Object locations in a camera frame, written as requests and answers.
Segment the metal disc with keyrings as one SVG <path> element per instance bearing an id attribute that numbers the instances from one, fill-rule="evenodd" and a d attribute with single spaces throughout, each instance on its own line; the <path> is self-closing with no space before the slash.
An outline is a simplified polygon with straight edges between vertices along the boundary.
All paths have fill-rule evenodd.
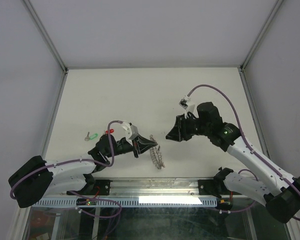
<path id="1" fill-rule="evenodd" d="M 149 149 L 150 158 L 152 160 L 152 163 L 155 165 L 155 167 L 158 170 L 161 170 L 162 168 L 165 168 L 165 164 L 163 162 L 163 156 L 162 156 L 162 152 L 161 152 L 161 146 L 158 144 L 158 142 L 155 140 L 155 138 L 152 134 L 149 137 L 150 137 L 151 141 L 157 143 L 156 146 L 151 147 Z"/>

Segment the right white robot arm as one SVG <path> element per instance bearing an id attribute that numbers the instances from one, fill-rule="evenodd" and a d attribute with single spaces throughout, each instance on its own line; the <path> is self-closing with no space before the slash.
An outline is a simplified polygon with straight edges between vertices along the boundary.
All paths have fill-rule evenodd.
<path id="1" fill-rule="evenodd" d="M 230 168 L 220 168 L 213 178 L 212 195 L 219 197 L 227 191 L 245 195 L 265 206 L 274 219 L 284 224 L 295 217 L 300 210 L 300 176 L 293 176 L 254 149 L 237 126 L 223 121 L 212 102 L 194 105 L 182 99 L 179 104 L 185 112 L 176 116 L 166 139 L 182 142 L 193 136 L 205 136 L 257 177 L 252 180 Z"/>

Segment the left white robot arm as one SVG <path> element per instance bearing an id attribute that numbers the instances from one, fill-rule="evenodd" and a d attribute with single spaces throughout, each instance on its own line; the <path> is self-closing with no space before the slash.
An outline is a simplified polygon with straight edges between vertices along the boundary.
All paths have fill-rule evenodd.
<path id="1" fill-rule="evenodd" d="M 27 208 L 50 194 L 75 191 L 89 195 L 95 188 L 92 174 L 108 168 L 110 157 L 133 153 L 138 158 L 156 146 L 155 141 L 141 135 L 129 142 L 104 134 L 87 156 L 78 159 L 49 163 L 40 155 L 33 156 L 9 177 L 10 197 L 20 208 Z"/>

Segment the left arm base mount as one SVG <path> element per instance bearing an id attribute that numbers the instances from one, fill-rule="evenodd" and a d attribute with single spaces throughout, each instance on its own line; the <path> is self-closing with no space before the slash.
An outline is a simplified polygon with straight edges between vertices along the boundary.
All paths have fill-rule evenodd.
<path id="1" fill-rule="evenodd" d="M 75 193 L 83 196 L 108 196 L 110 194 L 112 180 L 95 179 L 87 183 L 81 190 L 74 190 Z"/>

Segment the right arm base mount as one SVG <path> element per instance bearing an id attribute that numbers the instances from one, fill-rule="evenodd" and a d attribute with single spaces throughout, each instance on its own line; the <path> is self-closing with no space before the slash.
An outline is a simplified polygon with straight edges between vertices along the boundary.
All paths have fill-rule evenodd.
<path id="1" fill-rule="evenodd" d="M 199 195 L 212 195 L 217 198 L 221 198 L 222 195 L 227 194 L 224 184 L 221 181 L 214 179 L 199 179 L 198 193 Z"/>

